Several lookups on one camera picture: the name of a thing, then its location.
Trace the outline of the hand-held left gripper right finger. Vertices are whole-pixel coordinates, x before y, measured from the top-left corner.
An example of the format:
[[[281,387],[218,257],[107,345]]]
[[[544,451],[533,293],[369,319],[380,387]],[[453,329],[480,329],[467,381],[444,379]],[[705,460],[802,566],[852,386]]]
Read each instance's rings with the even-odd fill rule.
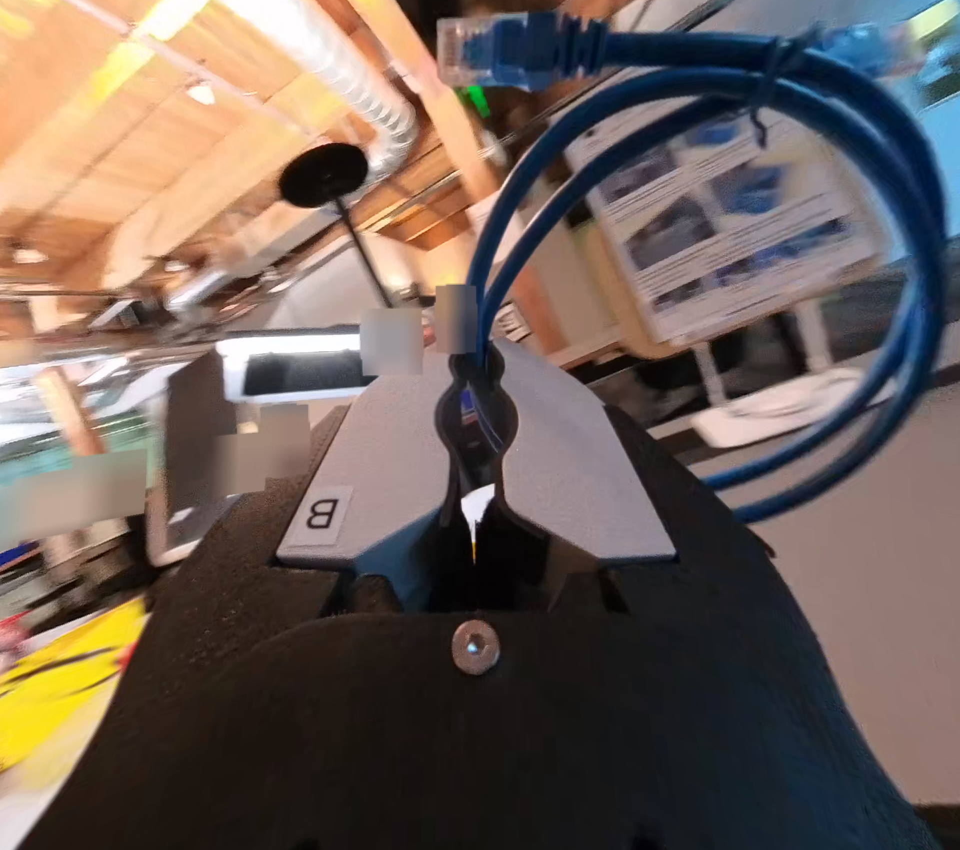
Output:
[[[517,418],[501,462],[507,507],[601,563],[673,559],[602,401],[534,352],[509,341],[495,347]]]

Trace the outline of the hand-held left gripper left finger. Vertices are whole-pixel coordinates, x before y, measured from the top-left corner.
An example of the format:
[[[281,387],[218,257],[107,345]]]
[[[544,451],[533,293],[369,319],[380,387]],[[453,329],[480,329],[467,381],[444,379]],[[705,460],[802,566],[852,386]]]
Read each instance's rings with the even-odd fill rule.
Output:
[[[429,572],[453,481],[437,412],[453,379],[427,353],[413,376],[379,376],[347,410],[276,552],[295,568]]]

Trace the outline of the yellow plastic bin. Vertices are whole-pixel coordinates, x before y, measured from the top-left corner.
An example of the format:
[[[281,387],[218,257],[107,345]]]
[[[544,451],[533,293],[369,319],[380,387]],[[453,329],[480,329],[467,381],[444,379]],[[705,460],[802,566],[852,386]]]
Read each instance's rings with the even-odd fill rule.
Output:
[[[2,675],[2,771],[26,760],[99,691],[115,688],[148,618],[138,596],[30,652]]]

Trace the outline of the studio light panel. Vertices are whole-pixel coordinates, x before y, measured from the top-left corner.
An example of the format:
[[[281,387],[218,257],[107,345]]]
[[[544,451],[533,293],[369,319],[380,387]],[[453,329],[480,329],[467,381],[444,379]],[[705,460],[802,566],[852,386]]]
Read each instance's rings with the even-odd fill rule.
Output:
[[[234,403],[351,399],[377,378],[363,372],[356,324],[232,332],[215,350]]]

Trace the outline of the wooden instruction board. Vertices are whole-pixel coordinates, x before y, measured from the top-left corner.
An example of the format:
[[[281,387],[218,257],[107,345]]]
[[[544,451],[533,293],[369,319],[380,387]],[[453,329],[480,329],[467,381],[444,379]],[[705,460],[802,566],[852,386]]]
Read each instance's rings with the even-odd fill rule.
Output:
[[[838,151],[766,111],[702,124],[632,157],[584,197],[599,278],[630,347],[661,356],[869,275],[891,237]]]

